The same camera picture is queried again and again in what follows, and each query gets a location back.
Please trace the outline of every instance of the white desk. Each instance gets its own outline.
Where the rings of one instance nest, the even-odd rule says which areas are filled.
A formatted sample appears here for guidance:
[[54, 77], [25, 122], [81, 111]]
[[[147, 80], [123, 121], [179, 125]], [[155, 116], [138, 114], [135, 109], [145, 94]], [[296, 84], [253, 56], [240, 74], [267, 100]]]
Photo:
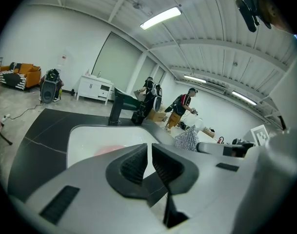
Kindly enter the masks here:
[[113, 83], [103, 78], [97, 78], [94, 75], [83, 75], [80, 79], [77, 100], [80, 96], [105, 101], [107, 104], [110, 90]]

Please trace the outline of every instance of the ceiling light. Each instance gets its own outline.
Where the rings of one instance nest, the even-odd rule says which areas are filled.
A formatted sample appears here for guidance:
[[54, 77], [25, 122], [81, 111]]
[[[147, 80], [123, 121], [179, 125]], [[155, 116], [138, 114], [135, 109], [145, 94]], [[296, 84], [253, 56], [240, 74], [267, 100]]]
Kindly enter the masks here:
[[237, 96], [237, 97], [239, 97], [239, 98], [241, 98], [241, 99], [243, 99], [243, 100], [245, 100], [246, 102], [248, 102], [248, 103], [250, 103], [250, 104], [252, 104], [252, 105], [254, 105], [254, 106], [257, 104], [257, 103], [255, 103], [253, 100], [250, 100], [250, 99], [247, 98], [246, 96], [243, 96], [243, 95], [241, 95], [241, 94], [239, 94], [239, 93], [237, 93], [237, 92], [235, 92], [235, 91], [233, 91], [232, 94], [235, 95], [235, 96]]
[[142, 29], [148, 29], [149, 27], [154, 26], [155, 24], [157, 24], [159, 22], [165, 21], [172, 17], [179, 16], [181, 14], [182, 14], [182, 12], [179, 10], [178, 7], [173, 7], [172, 9], [166, 10], [166, 11], [154, 16], [153, 18], [150, 18], [148, 21], [141, 24], [140, 27]]
[[191, 79], [191, 80], [196, 80], [196, 81], [200, 81], [200, 82], [203, 82], [203, 83], [206, 83], [206, 80], [203, 80], [203, 79], [199, 79], [199, 78], [196, 78], [196, 77], [191, 77], [191, 76], [185, 76], [185, 78], [188, 78], [188, 79]]

